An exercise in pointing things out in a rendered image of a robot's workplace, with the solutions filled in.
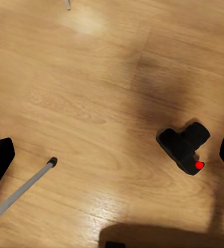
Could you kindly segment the digital camera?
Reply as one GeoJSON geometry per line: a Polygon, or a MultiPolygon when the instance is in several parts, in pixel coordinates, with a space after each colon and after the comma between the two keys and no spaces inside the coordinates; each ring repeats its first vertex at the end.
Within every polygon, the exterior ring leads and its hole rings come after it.
{"type": "Polygon", "coordinates": [[[168,128],[156,140],[182,171],[194,176],[204,167],[204,163],[196,162],[195,151],[210,137],[210,132],[204,125],[194,122],[180,134],[168,128]]]}

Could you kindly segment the camera tripod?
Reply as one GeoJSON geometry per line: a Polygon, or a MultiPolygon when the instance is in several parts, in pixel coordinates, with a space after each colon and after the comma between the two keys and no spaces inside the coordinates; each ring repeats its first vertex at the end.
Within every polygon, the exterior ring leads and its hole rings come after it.
{"type": "Polygon", "coordinates": [[[0,216],[13,205],[29,188],[31,188],[48,170],[54,168],[57,164],[56,158],[51,158],[45,167],[38,171],[25,184],[9,196],[4,202],[0,204],[0,216]]]}

